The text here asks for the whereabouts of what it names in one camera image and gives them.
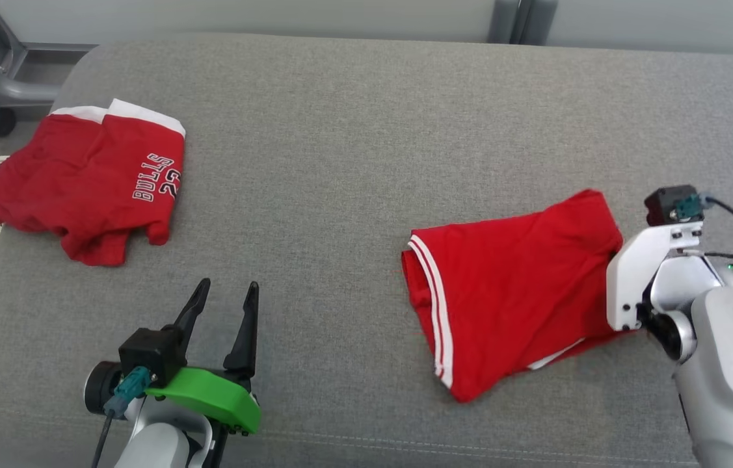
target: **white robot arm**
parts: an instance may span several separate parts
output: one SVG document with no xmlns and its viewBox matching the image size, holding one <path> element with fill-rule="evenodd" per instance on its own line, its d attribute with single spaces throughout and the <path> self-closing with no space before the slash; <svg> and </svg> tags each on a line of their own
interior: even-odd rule
<svg viewBox="0 0 733 468">
<path fill-rule="evenodd" d="M 693 195 L 690 186 L 665 187 L 646 199 L 652 227 L 607 269 L 607 321 L 658 339 L 676 361 L 693 453 L 705 468 L 733 467 L 733 265 L 717 268 L 687 250 L 699 245 L 703 215 L 675 213 Z"/>
</svg>

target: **gray fabric surface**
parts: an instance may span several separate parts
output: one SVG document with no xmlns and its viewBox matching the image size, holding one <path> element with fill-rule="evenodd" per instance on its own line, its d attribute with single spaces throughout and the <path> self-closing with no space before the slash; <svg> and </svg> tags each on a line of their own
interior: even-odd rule
<svg viewBox="0 0 733 468">
<path fill-rule="evenodd" d="M 629 335 L 457 404 L 432 374 L 399 253 L 411 228 L 541 210 L 603 190 L 625 236 L 643 198 L 692 183 L 733 205 L 733 57 L 199 35 L 96 48 L 55 107 L 120 98 L 187 128 L 166 246 L 125 266 L 0 238 L 0 444 L 84 464 L 81 388 L 203 276 L 190 344 L 217 367 L 260 284 L 261 432 L 243 466 L 695 465 L 671 365 Z M 704 245 L 733 251 L 733 219 Z M 107 459 L 128 428 L 113 427 Z"/>
</svg>

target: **teal connector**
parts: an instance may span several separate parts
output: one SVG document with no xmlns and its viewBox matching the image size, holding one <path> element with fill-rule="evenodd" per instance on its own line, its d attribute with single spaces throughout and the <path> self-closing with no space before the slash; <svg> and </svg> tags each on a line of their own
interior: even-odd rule
<svg viewBox="0 0 733 468">
<path fill-rule="evenodd" d="M 108 402 L 104 403 L 103 410 L 105 414 L 111 415 L 115 419 L 123 418 L 123 412 L 126 407 L 135 398 L 139 397 L 146 391 L 146 388 L 152 383 L 150 371 L 143 365 L 138 365 L 135 369 L 126 375 L 126 377 L 114 388 L 114 396 Z"/>
<path fill-rule="evenodd" d="M 676 217 L 678 219 L 687 219 L 702 214 L 702 202 L 699 195 L 690 195 L 676 203 Z"/>
</svg>

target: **seam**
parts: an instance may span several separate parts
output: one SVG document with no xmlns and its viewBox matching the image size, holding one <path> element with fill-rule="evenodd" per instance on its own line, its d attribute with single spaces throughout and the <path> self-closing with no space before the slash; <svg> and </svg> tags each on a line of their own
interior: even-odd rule
<svg viewBox="0 0 733 468">
<path fill-rule="evenodd" d="M 414 254 L 416 254 L 416 258 L 418 258 L 423 275 L 425 275 L 425 277 L 427 278 L 427 289 L 429 290 L 429 296 L 431 297 L 429 299 L 429 301 L 431 302 L 431 305 L 429 307 L 431 308 L 431 322 L 433 324 L 433 356 L 435 362 L 435 375 L 437 375 L 438 379 L 441 379 L 441 376 L 444 375 L 444 366 L 442 364 L 444 353 L 442 352 L 441 347 L 443 338 L 441 335 L 441 325 L 438 322 L 438 295 L 435 292 L 433 273 L 431 272 L 427 261 L 423 257 L 421 250 L 418 248 L 418 245 L 416 245 L 413 240 L 410 240 L 407 245 L 410 246 L 411 249 L 413 249 Z"/>
<path fill-rule="evenodd" d="M 527 458 L 523 456 L 504 456 L 504 455 L 486 455 L 479 453 L 461 453 L 455 451 L 444 451 L 444 450 L 423 450 L 423 449 L 408 449 L 404 447 L 379 447 L 378 445 L 363 445 L 363 444 L 345 444 L 340 442 L 329 442 L 329 441 L 306 441 L 305 439 L 291 439 L 286 437 L 270 437 L 264 436 L 264 439 L 270 439 L 271 441 L 285 441 L 285 442 L 300 442 L 305 444 L 320 444 L 320 445 L 334 445 L 335 447 L 357 447 L 363 449 L 375 449 L 375 450 L 396 450 L 404 452 L 414 453 L 428 453 L 434 455 L 453 455 L 453 456 L 473 456 L 477 458 L 492 458 L 497 460 L 521 460 L 521 462 L 532 462 L 540 461 L 544 463 L 565 463 L 566 465 L 595 465 L 595 466 L 627 466 L 619 465 L 617 463 L 601 462 L 601 461 L 577 461 L 577 460 L 543 460 L 538 458 Z"/>
<path fill-rule="evenodd" d="M 503 453 L 518 453 L 524 455 L 541 455 L 541 456 L 569 456 L 569 457 L 582 457 L 582 458 L 596 458 L 604 460 L 622 460 L 622 462 L 648 462 L 648 463 L 671 463 L 673 465 L 697 465 L 695 461 L 675 461 L 675 460 L 654 460 L 648 458 L 630 458 L 624 456 L 601 456 L 601 455 L 584 455 L 576 453 L 566 452 L 554 452 L 554 451 L 536 451 L 536 450 L 516 450 L 516 449 L 493 449 L 488 447 L 473 447 L 473 445 L 449 445 L 449 444 L 437 444 L 428 442 L 411 442 L 411 441 L 397 441 L 396 439 L 375 439 L 370 437 L 354 437 L 347 435 L 330 435 L 330 434 L 317 434 L 313 432 L 290 432 L 289 430 L 270 430 L 262 429 L 261 434 L 280 434 L 284 436 L 311 436 L 311 437 L 326 437 L 331 439 L 342 439 L 343 441 L 363 441 L 373 443 L 389 443 L 389 444 L 406 444 L 406 445 L 420 445 L 421 447 L 440 447 L 449 450 L 484 450 L 493 452 Z"/>
<path fill-rule="evenodd" d="M 440 376 L 441 382 L 453 390 L 453 376 L 455 375 L 455 349 L 453 348 L 453 333 L 450 326 L 450 316 L 447 312 L 447 293 L 444 290 L 444 282 L 441 279 L 441 273 L 438 271 L 438 264 L 433 257 L 433 253 L 429 251 L 427 244 L 418 236 L 413 234 L 410 237 L 410 242 L 418 246 L 423 254 L 423 257 L 427 261 L 429 269 L 433 275 L 433 282 L 435 285 L 435 294 L 438 297 L 438 326 L 441 329 L 441 364 L 444 370 L 443 375 Z"/>
</svg>

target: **red garment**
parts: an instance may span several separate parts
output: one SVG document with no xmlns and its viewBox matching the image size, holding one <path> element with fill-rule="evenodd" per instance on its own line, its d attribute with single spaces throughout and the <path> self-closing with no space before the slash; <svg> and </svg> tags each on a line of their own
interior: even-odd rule
<svg viewBox="0 0 733 468">
<path fill-rule="evenodd" d="M 456 400 L 614 337 L 606 268 L 622 242 L 595 190 L 541 213 L 412 231 L 410 301 Z"/>
<path fill-rule="evenodd" d="M 119 265 L 132 230 L 163 245 L 181 187 L 179 121 L 114 99 L 46 116 L 0 166 L 0 224 L 51 231 L 73 260 Z"/>
</svg>

